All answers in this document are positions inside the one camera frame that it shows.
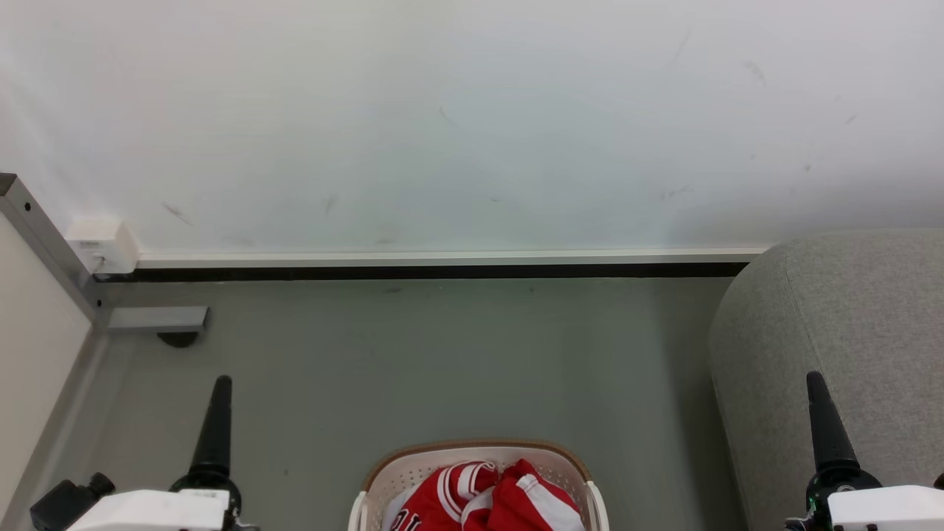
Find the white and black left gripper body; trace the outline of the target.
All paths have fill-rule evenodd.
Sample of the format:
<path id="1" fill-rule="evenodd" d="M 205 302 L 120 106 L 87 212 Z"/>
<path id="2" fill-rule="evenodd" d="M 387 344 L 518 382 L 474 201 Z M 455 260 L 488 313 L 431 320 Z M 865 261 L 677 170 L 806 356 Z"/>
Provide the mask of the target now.
<path id="1" fill-rule="evenodd" d="M 101 498 L 68 530 L 245 530 L 242 497 L 225 474 L 196 471 L 168 491 L 132 490 Z"/>

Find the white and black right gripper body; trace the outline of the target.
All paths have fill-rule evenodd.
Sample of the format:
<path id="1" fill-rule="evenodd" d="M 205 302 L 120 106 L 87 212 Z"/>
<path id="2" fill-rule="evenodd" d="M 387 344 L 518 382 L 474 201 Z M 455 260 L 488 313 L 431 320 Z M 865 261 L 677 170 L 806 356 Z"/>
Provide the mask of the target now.
<path id="1" fill-rule="evenodd" d="M 860 468 L 826 468 L 807 485 L 807 515 L 785 530 L 942 530 L 942 481 L 883 487 Z"/>

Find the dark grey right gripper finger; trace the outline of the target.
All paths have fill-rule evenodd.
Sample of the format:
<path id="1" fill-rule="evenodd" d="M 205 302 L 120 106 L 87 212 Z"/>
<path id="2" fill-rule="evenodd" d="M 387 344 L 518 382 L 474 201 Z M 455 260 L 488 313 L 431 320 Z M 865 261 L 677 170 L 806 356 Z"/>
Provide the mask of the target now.
<path id="1" fill-rule="evenodd" d="M 808 413 L 816 473 L 859 471 L 861 466 L 826 380 L 819 371 L 806 374 Z"/>

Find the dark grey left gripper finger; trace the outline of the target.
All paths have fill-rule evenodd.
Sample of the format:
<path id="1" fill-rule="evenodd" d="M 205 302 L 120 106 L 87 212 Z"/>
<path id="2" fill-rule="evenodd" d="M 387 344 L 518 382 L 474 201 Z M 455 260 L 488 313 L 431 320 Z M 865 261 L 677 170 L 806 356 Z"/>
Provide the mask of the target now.
<path id="1" fill-rule="evenodd" d="M 190 473 L 229 476 L 232 464 L 232 377 L 219 376 L 200 429 Z"/>

